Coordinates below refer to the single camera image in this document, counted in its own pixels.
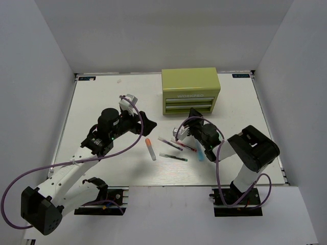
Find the chest drawer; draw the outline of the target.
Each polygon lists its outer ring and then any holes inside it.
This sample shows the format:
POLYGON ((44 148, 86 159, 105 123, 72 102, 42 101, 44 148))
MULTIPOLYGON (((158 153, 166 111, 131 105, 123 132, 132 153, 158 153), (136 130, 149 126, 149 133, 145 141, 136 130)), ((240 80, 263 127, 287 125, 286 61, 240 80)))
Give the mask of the chest drawer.
POLYGON ((172 98, 166 99, 166 103, 199 103, 209 102, 212 103, 214 97, 186 97, 186 98, 172 98))

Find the green metal drawer chest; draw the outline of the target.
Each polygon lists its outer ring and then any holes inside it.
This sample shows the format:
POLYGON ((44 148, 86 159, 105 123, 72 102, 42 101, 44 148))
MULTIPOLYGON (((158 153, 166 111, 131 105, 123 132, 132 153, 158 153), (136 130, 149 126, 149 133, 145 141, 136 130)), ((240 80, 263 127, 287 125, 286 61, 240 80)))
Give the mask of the green metal drawer chest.
POLYGON ((163 69, 162 84, 162 113, 188 114, 191 108, 201 113, 212 113, 221 85, 218 73, 214 67, 163 69), (214 97, 212 103, 166 103, 166 99, 186 97, 214 97))

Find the orange cap highlighter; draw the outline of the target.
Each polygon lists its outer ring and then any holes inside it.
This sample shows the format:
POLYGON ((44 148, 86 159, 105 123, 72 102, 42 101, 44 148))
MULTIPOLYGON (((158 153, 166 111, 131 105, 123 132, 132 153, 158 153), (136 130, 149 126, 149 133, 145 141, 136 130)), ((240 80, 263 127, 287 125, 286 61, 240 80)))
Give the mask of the orange cap highlighter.
POLYGON ((148 151, 149 151, 149 154, 151 156, 151 159, 153 161, 155 161, 156 160, 156 155, 155 155, 155 152, 153 150, 152 143, 151 143, 150 139, 149 138, 146 138, 145 139, 145 143, 146 143, 146 146, 148 148, 148 151))

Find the blue highlighter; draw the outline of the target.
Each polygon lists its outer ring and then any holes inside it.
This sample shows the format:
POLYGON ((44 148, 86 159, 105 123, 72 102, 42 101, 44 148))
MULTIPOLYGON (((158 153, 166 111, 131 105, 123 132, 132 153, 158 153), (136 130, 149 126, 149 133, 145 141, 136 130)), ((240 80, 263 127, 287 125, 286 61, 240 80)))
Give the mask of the blue highlighter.
POLYGON ((204 161, 204 154, 203 154, 203 151, 202 151, 201 144, 199 143, 198 140, 196 140, 195 143, 196 143, 196 151, 197 151, 198 160, 200 162, 202 162, 202 161, 204 161))

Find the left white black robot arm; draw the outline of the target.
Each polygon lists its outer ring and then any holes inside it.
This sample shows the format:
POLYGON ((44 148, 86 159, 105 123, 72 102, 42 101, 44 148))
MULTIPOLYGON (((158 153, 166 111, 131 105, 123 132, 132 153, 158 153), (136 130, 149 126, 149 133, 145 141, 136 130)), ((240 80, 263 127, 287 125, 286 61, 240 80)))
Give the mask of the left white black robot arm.
POLYGON ((113 141, 127 132, 147 136, 157 126, 145 112, 104 109, 72 156, 72 165, 59 168, 49 179, 21 194, 21 217, 43 235, 51 234, 62 218, 79 206, 104 203, 108 185, 100 178, 81 177, 113 148, 113 141))

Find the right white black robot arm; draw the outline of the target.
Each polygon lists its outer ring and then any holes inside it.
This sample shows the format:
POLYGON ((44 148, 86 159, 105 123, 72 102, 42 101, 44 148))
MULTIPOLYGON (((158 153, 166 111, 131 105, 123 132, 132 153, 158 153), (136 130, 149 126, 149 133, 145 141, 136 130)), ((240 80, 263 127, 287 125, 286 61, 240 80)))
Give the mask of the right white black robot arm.
POLYGON ((231 208, 249 198, 249 192, 263 175, 263 170, 280 155, 280 150, 276 143, 252 125, 224 139, 217 126, 205 121, 199 111, 191 108, 183 127, 204 148, 207 159, 216 164, 219 198, 223 205, 231 208), (233 155, 237 155, 243 165, 224 193, 220 183, 219 163, 233 155))

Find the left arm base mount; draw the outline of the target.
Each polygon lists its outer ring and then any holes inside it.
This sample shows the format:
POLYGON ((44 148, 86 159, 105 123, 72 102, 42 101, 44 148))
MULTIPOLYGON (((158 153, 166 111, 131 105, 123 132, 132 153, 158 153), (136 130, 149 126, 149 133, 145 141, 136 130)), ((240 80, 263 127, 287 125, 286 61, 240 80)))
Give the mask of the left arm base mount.
POLYGON ((128 205, 128 187, 108 187, 107 195, 74 210, 74 215, 122 216, 128 205))

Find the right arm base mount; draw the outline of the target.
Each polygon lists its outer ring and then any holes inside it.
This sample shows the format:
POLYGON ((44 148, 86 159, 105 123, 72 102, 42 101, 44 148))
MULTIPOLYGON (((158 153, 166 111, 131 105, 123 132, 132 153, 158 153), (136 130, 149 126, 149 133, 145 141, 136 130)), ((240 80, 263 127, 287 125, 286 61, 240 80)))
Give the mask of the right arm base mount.
POLYGON ((215 217, 256 217, 263 216, 262 208, 257 207, 261 203, 257 188, 253 188, 246 197, 232 208, 226 207, 220 197, 217 188, 212 189, 209 198, 213 201, 215 217))

